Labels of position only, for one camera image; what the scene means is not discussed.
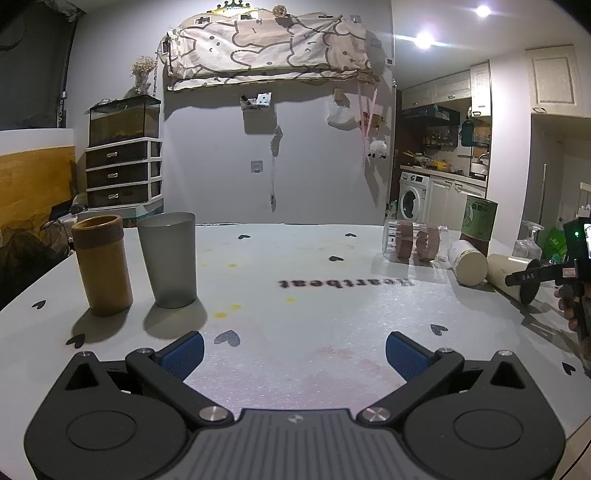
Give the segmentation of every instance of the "wall outlet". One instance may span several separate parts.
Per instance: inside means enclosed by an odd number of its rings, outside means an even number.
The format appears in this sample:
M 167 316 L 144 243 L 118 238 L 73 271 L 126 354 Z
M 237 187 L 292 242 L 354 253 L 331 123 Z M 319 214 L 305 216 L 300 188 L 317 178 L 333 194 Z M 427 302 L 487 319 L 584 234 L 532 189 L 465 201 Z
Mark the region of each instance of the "wall outlet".
M 260 172 L 262 172 L 262 160 L 251 161 L 251 173 L 260 173 Z

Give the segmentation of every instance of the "washing machine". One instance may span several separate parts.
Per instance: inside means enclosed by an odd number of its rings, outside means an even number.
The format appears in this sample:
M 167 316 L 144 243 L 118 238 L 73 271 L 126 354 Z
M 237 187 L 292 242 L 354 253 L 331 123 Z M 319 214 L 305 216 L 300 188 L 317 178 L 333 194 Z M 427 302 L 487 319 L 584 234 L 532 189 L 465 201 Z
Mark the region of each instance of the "washing machine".
M 403 171 L 400 177 L 400 198 L 398 199 L 398 220 L 425 222 L 429 208 L 431 179 Z

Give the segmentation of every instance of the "kitchen cabinet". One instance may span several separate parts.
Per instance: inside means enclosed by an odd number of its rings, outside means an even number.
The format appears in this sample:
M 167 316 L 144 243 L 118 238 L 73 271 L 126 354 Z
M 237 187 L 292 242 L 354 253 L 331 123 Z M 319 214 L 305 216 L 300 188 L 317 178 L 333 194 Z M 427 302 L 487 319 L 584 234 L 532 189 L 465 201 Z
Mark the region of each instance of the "kitchen cabinet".
M 453 182 L 453 187 L 450 188 L 447 200 L 447 223 L 445 223 L 450 230 L 461 230 L 468 195 L 484 198 L 486 196 L 486 189 L 462 181 Z
M 574 46 L 525 52 L 533 113 L 583 116 L 581 80 Z
M 484 198 L 486 189 L 459 180 L 431 176 L 427 223 L 445 225 L 450 230 L 460 230 L 468 195 Z
M 429 82 L 433 90 L 433 103 L 470 98 L 470 71 L 455 73 Z
M 423 105 L 431 105 L 433 95 L 428 83 L 407 88 L 402 91 L 402 110 Z
M 491 68 L 488 62 L 470 68 L 472 115 L 491 116 Z
M 446 225 L 447 202 L 453 182 L 442 177 L 431 177 L 431 199 L 427 223 Z

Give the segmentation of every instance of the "crown decoration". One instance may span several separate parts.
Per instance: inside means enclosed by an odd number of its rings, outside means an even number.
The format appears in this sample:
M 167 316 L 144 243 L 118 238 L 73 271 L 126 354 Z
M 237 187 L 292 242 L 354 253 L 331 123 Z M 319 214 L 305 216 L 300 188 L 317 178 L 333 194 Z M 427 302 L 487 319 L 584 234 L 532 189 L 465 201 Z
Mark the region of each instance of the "crown decoration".
M 242 0 L 238 0 L 238 3 L 235 2 L 235 0 L 232 0 L 232 3 L 229 3 L 228 0 L 226 0 L 224 2 L 225 6 L 224 8 L 250 8 L 251 4 L 244 4 L 242 5 Z

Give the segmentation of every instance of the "wooden wall panel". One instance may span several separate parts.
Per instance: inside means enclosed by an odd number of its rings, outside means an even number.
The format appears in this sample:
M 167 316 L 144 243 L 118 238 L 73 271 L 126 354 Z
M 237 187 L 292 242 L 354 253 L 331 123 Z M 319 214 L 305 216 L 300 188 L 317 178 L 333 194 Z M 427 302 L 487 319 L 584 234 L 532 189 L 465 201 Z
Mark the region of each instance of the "wooden wall panel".
M 73 197 L 74 147 L 0 156 L 0 229 L 39 230 L 51 207 Z

